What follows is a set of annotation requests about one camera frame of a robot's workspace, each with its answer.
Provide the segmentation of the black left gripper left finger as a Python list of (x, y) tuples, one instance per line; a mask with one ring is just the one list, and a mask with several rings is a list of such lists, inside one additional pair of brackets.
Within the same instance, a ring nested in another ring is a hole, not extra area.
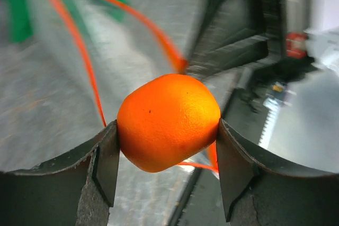
[(117, 123), (29, 170), (1, 172), (1, 225), (107, 225), (119, 165)]

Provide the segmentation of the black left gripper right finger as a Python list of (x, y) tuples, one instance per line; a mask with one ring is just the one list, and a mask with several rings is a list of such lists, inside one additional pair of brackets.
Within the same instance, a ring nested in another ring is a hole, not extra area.
[(217, 157), (231, 225), (338, 225), (338, 174), (283, 159), (219, 122)]

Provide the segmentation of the clear zip top bag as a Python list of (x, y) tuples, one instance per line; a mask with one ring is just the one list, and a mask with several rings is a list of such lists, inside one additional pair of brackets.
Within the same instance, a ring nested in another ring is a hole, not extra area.
[(1, 170), (27, 170), (115, 120), (123, 100), (175, 72), (149, 29), (103, 0), (26, 0), (33, 35), (14, 42), (1, 0)]

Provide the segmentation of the orange plastic orange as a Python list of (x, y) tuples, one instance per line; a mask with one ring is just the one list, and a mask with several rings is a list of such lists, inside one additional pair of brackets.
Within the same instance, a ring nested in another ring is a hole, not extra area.
[(212, 144), (220, 107), (197, 79), (167, 74), (125, 98), (117, 115), (120, 149), (135, 166), (157, 173)]

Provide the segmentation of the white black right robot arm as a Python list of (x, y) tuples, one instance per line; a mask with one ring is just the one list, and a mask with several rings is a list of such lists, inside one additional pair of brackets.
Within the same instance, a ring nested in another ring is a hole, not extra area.
[(249, 66), (282, 75), (313, 62), (302, 47), (304, 0), (208, 0), (186, 74), (205, 80)]

